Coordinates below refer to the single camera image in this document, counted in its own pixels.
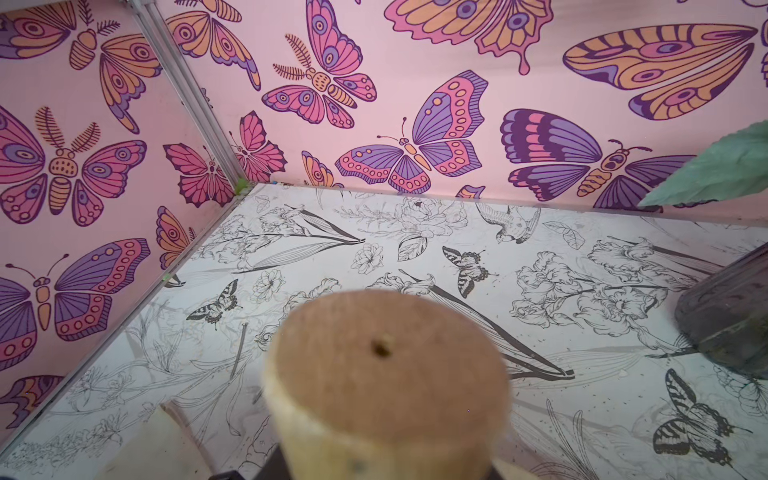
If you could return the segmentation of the small wooden nail block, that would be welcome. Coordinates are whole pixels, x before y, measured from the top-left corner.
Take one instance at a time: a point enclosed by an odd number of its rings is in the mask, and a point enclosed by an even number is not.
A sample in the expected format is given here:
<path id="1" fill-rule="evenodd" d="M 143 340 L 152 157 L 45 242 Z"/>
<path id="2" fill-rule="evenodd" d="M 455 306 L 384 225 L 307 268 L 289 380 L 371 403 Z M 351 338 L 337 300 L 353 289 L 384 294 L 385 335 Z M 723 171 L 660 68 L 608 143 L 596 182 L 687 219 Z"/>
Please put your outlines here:
<path id="1" fill-rule="evenodd" d="M 95 476 L 102 480 L 209 479 L 214 473 L 174 402 L 155 408 Z"/>

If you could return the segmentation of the wooden handled claw hammer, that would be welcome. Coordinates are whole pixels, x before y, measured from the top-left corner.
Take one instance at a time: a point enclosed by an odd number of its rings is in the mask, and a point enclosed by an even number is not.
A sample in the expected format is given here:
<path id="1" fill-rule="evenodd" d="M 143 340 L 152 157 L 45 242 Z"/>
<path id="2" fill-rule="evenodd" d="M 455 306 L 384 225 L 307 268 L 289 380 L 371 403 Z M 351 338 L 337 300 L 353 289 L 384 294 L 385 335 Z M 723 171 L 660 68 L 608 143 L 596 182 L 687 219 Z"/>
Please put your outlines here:
<path id="1" fill-rule="evenodd" d="M 502 356 L 479 326 L 375 289 L 295 308 L 263 389 L 295 479 L 483 479 L 510 408 Z"/>

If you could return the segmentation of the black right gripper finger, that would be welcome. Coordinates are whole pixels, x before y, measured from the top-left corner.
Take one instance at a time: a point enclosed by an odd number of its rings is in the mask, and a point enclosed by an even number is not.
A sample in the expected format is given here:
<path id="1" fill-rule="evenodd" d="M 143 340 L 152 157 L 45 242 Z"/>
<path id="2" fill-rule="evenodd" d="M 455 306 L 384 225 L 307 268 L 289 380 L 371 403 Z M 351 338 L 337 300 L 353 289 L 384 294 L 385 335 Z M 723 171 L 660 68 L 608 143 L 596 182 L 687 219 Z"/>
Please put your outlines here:
<path id="1" fill-rule="evenodd" d="M 230 470 L 209 477 L 209 480 L 245 480 L 245 477 L 237 470 Z M 253 477 L 253 480 L 291 480 L 291 474 L 281 447 L 276 449 L 268 457 L 266 464 Z"/>

